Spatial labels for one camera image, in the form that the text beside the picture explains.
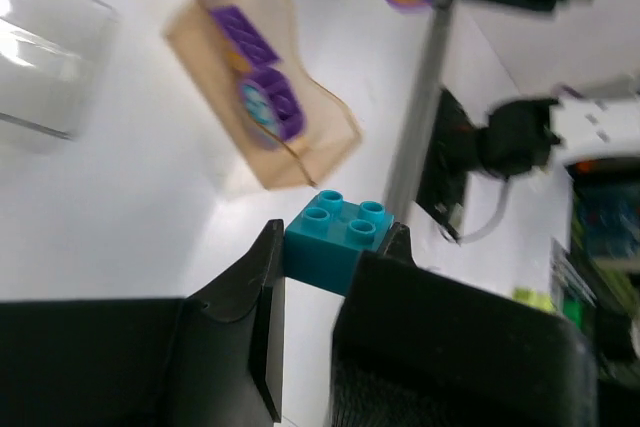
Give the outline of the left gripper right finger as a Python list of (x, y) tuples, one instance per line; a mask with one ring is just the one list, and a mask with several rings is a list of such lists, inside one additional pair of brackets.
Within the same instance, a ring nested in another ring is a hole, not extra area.
[(415, 265), (407, 226), (361, 255), (332, 337), (331, 426), (594, 426), (570, 320)]

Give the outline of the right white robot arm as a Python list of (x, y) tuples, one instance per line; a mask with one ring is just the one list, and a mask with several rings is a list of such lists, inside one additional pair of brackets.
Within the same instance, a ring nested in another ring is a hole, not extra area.
[[(567, 0), (478, 0), (552, 13)], [(480, 171), (509, 179), (551, 163), (571, 165), (639, 151), (639, 110), (631, 102), (519, 98), (495, 107), (485, 125), (464, 114), (438, 118), (428, 157), (441, 174)]]

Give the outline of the purple curved lego piece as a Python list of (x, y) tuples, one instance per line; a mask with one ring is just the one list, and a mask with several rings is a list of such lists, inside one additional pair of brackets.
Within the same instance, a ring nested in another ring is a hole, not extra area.
[(306, 115), (287, 77), (267, 67), (239, 81), (241, 102), (249, 117), (278, 140), (288, 142), (304, 132)]

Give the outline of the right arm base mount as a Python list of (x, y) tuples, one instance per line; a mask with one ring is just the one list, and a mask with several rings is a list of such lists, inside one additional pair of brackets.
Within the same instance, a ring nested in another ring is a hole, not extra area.
[(456, 97), (448, 89), (441, 89), (416, 203), (441, 228), (445, 239), (456, 244), (482, 239), (497, 222), (498, 215), (494, 214), (480, 229), (462, 232), (469, 175), (484, 170), (484, 133), (485, 128), (472, 123)]

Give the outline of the small teal lego brick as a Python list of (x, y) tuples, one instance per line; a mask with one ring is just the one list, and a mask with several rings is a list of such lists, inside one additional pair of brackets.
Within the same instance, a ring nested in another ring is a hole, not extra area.
[(378, 202), (354, 204), (323, 190), (286, 227), (284, 275), (344, 296), (361, 253), (377, 250), (393, 223)]

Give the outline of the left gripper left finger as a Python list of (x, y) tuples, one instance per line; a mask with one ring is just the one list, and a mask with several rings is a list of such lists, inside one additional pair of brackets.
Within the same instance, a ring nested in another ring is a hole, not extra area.
[(271, 426), (282, 417), (284, 226), (186, 298), (5, 302), (5, 426)]

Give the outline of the purple lego brick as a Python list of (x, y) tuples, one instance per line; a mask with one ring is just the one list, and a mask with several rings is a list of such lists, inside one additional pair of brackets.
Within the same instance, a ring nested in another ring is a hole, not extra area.
[(270, 67), (280, 57), (236, 5), (210, 9), (210, 17), (220, 30), (227, 45), (231, 66), (241, 73), (251, 73)]

